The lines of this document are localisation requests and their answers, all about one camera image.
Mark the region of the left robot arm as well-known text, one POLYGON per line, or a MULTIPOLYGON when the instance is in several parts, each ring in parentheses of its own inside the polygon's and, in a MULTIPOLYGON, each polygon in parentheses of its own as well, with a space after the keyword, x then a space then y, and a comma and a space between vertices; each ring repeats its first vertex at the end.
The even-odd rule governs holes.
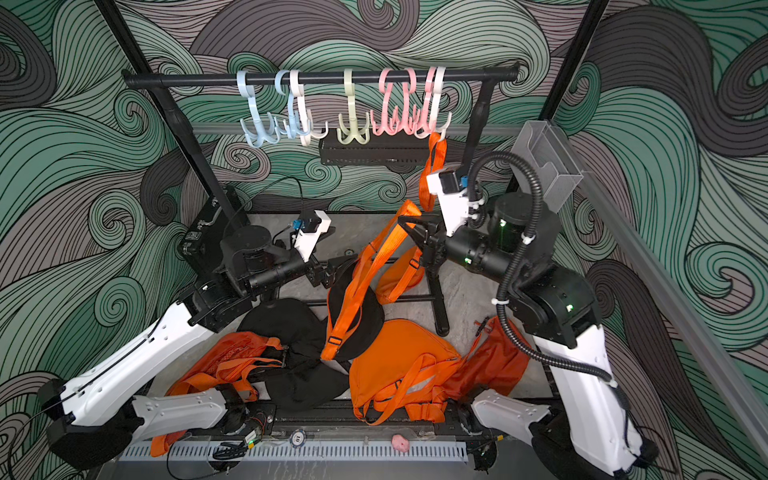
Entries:
POLYGON ((129 445, 151 437, 222 428, 244 422, 245 397, 233 385, 201 386, 165 397, 139 389, 193 347, 222 331, 258 296, 300 277, 323 282, 318 242, 334 232, 316 210, 293 224, 292 244, 276 245, 268 229, 245 225, 223 235, 220 263, 184 291, 153 324, 97 366, 68 381, 44 384, 38 399, 50 418, 45 435, 52 453, 77 470, 90 470, 129 445))

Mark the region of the orange backpack bag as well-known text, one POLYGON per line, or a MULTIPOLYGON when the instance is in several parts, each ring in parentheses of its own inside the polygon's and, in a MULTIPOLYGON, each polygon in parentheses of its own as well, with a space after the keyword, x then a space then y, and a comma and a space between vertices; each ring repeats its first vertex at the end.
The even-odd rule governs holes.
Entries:
POLYGON ((410 320, 389 320, 351 364, 354 416, 378 426, 402 409, 411 421, 442 423, 449 399, 444 384, 462 364, 443 338, 410 320))

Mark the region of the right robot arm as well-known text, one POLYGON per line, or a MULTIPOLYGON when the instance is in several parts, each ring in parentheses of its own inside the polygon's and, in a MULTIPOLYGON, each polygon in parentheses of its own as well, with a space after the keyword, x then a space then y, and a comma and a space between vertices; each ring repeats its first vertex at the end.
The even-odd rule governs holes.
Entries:
POLYGON ((400 213, 396 223, 430 265, 446 261, 494 280, 501 330, 518 350, 550 368, 559 405, 503 399, 496 388, 471 403, 481 425, 530 445, 558 479, 626 479, 650 467, 656 443, 631 419, 628 395, 615 379, 592 287, 556 263, 561 229, 540 197, 505 194, 482 233, 441 199, 438 214, 400 213))

